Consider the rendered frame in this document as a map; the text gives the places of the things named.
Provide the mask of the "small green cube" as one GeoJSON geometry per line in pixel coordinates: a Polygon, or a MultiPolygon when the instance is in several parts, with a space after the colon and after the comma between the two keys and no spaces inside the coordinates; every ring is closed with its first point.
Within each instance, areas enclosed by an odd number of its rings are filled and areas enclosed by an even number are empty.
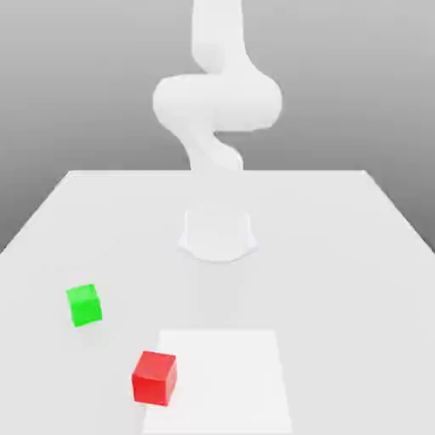
{"type": "Polygon", "coordinates": [[[99,295],[94,284],[80,285],[66,291],[75,327],[80,327],[102,319],[99,295]]]}

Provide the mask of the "small red cube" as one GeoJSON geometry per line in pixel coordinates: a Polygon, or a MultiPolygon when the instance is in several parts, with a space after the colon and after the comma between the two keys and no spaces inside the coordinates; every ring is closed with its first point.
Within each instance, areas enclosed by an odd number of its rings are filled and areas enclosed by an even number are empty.
{"type": "Polygon", "coordinates": [[[143,351],[132,374],[134,401],[168,406],[177,378],[175,355],[143,351]]]}

